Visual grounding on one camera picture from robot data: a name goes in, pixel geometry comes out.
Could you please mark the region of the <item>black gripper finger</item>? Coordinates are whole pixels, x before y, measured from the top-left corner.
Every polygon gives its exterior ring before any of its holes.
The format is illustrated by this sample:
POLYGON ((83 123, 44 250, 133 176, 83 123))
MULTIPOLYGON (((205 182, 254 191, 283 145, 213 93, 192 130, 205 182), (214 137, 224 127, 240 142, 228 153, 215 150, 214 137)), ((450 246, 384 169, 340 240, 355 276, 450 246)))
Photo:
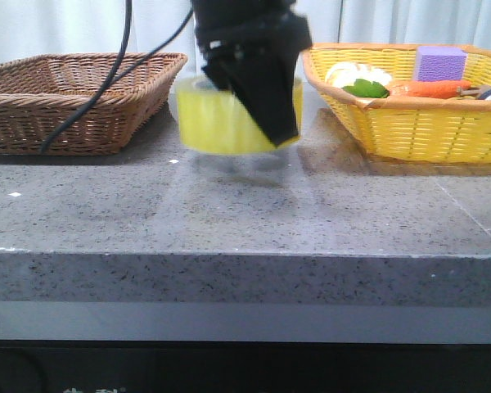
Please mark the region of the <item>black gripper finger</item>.
POLYGON ((210 51, 204 53, 203 71, 219 90, 236 91, 236 57, 234 52, 210 51))
POLYGON ((231 90, 275 147, 298 134, 293 104, 298 55, 277 47, 235 46, 224 63, 231 90))

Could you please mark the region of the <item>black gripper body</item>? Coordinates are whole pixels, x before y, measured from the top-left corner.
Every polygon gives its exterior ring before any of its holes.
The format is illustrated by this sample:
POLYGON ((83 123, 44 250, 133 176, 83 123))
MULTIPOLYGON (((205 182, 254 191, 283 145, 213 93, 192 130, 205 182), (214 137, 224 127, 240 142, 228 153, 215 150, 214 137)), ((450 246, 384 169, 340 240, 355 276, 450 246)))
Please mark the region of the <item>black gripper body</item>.
POLYGON ((206 61, 239 47, 272 54, 299 54, 312 45, 309 23, 294 1, 193 1, 196 43, 206 61))

